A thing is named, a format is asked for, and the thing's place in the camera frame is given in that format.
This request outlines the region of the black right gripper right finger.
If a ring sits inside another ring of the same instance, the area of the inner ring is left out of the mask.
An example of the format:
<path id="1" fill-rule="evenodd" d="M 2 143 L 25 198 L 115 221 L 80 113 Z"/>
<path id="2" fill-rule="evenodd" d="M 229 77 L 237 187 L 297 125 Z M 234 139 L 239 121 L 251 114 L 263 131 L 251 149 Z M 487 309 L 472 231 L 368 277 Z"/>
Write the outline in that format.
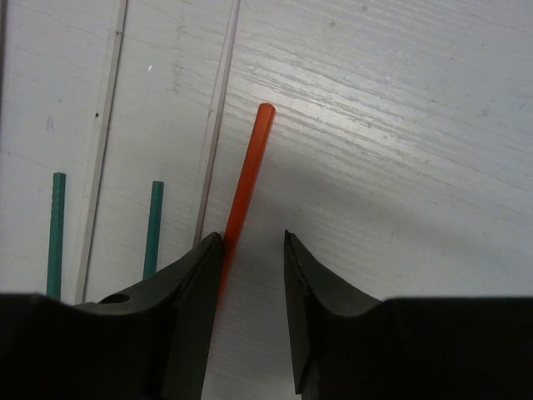
<path id="1" fill-rule="evenodd" d="M 295 391 L 303 399 L 529 399 L 530 297 L 384 301 L 284 237 Z"/>

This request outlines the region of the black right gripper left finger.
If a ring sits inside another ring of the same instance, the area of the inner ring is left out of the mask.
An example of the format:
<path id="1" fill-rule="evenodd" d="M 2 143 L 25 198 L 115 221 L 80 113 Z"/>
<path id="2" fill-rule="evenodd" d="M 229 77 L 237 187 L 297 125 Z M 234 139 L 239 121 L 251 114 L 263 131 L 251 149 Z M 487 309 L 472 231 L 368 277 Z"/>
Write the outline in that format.
<path id="1" fill-rule="evenodd" d="M 214 232 L 100 302 L 4 293 L 2 398 L 200 398 L 223 258 Z"/>

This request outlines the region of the teal chopstick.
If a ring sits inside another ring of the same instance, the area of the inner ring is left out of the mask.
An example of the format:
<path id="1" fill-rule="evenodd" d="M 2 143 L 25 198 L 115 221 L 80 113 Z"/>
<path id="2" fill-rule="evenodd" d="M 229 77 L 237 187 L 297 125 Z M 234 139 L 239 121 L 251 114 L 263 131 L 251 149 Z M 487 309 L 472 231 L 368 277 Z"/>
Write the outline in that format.
<path id="1" fill-rule="evenodd" d="M 47 255 L 46 294 L 59 300 L 62 289 L 62 248 L 66 174 L 55 172 L 52 176 L 52 198 Z"/>
<path id="2" fill-rule="evenodd" d="M 148 279 L 154 275 L 157 270 L 163 193 L 164 183 L 161 181 L 153 181 L 148 214 L 147 238 L 142 273 L 143 279 Z"/>

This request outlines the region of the orange chopstick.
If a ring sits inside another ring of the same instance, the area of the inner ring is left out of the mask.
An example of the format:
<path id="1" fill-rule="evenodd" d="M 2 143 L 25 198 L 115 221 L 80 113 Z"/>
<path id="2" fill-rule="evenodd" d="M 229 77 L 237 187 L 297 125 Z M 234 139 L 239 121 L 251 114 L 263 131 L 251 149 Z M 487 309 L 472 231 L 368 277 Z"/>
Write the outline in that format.
<path id="1" fill-rule="evenodd" d="M 244 157 L 237 188 L 234 193 L 232 207 L 222 236 L 224 258 L 217 297 L 217 308 L 219 308 L 222 303 L 232 261 L 246 221 L 247 211 L 252 200 L 252 195 L 260 172 L 262 159 L 266 151 L 275 115 L 276 109 L 271 103 L 263 102 L 257 109 L 255 122 L 247 146 L 247 152 Z"/>

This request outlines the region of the white chopstick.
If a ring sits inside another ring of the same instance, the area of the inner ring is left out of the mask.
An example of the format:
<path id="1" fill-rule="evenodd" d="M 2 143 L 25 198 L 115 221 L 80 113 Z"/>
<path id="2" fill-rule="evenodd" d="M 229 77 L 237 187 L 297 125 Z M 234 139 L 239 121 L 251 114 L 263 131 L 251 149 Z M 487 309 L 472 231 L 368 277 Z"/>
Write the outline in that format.
<path id="1" fill-rule="evenodd" d="M 211 102 L 208 108 L 207 122 L 202 136 L 200 162 L 193 190 L 192 208 L 189 220 L 189 231 L 192 245 L 196 246 L 202 239 L 202 230 L 207 212 L 207 201 L 214 171 L 214 162 L 224 113 L 227 85 L 232 64 L 232 52 L 237 33 L 237 22 L 241 2 L 233 1 L 230 9 L 227 28 L 222 44 L 222 52 L 217 67 Z"/>
<path id="2" fill-rule="evenodd" d="M 87 171 L 74 248 L 73 279 L 70 284 L 72 293 L 69 295 L 69 301 L 72 303 L 83 302 L 85 296 L 109 123 L 111 121 L 117 71 L 126 25 L 127 5 L 127 0 L 119 0 L 112 3 L 111 25 L 92 125 L 91 146 L 87 160 Z"/>

